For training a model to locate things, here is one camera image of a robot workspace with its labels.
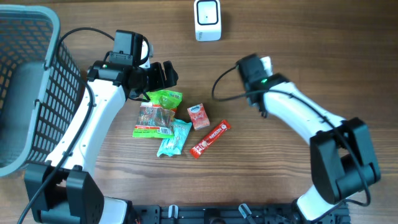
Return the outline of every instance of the green plastic package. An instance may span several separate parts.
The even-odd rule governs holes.
[[[172,138],[172,121],[182,93],[160,90],[147,93],[150,102],[141,103],[132,136],[135,138]]]
[[[174,137],[171,139],[163,139],[162,144],[157,151],[157,157],[162,154],[166,154],[169,157],[174,155],[181,155],[182,149],[187,140],[189,131],[191,130],[192,123],[185,123],[179,119],[176,119],[172,123]]]

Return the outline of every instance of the wooden table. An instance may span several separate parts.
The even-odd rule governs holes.
[[[58,13],[62,34],[82,26],[113,35],[116,29],[144,34],[155,48],[152,61],[170,60],[179,74],[172,88],[183,93],[176,117],[188,121],[186,109],[203,103],[211,127],[222,119],[233,127],[198,160],[189,149],[212,128],[191,131],[181,156],[158,158],[160,139],[131,137],[139,103],[127,101],[97,159],[95,181],[102,192],[135,205],[289,203],[301,196],[312,181],[309,149],[298,134],[276,117],[262,119],[245,99],[211,100],[215,79],[257,52],[270,55],[275,72],[325,109],[367,122],[382,180],[370,188],[370,207],[350,205],[352,222],[397,223],[398,4],[221,2],[222,39],[207,43],[195,40],[193,0],[43,4]],[[107,38],[87,31],[71,35],[66,43],[83,70],[113,48]],[[242,91],[238,74],[232,73],[216,94]],[[27,203],[22,175],[0,179],[0,223],[15,223]],[[29,214],[26,223],[32,222]]]

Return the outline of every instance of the small red and white packet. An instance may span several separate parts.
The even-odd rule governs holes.
[[[188,108],[188,114],[191,117],[193,128],[195,130],[199,130],[210,125],[210,121],[203,104]]]
[[[227,120],[217,125],[202,141],[199,142],[195,147],[191,148],[190,152],[195,159],[198,159],[209,146],[215,142],[226,130],[230,129],[231,125],[228,124]]]

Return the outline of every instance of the blue-gray plastic bin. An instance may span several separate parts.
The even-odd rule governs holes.
[[[80,71],[65,45],[55,57],[59,33],[49,8],[0,5],[0,177],[43,164],[78,108]]]

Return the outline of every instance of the red wrapper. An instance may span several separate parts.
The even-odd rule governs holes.
[[[231,125],[228,124],[227,120],[217,125],[202,141],[199,142],[195,147],[191,148],[190,152],[195,159],[198,159],[209,146],[215,142],[226,130],[230,129]]]
[[[188,108],[188,114],[191,117],[193,128],[195,130],[199,130],[210,125],[210,121],[206,115],[203,104]]]

